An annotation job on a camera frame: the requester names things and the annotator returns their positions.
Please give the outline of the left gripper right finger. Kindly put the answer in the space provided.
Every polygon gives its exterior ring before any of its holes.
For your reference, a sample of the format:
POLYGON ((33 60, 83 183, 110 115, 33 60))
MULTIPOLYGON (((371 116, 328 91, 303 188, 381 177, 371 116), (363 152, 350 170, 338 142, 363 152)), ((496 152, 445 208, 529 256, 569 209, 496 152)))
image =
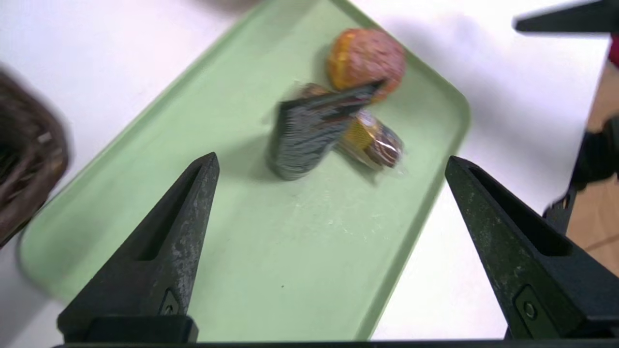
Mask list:
POLYGON ((616 275, 474 163, 445 176, 511 339, 618 338, 616 275))

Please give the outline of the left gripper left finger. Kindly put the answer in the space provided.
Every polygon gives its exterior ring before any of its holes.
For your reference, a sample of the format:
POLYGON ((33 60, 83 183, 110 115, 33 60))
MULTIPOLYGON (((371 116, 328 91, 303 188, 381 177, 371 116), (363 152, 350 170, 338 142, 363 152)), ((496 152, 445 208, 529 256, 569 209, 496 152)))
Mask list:
POLYGON ((195 159, 57 319, 66 343, 195 343, 188 315, 214 202, 215 153, 195 159))

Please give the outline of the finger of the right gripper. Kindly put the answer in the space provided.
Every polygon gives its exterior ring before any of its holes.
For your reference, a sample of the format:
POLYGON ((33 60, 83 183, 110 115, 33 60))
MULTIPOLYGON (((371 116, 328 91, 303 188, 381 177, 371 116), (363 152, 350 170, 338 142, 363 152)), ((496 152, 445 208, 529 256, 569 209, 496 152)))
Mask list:
POLYGON ((520 15, 514 29, 529 33, 610 33, 619 30, 619 2, 595 0, 520 15))

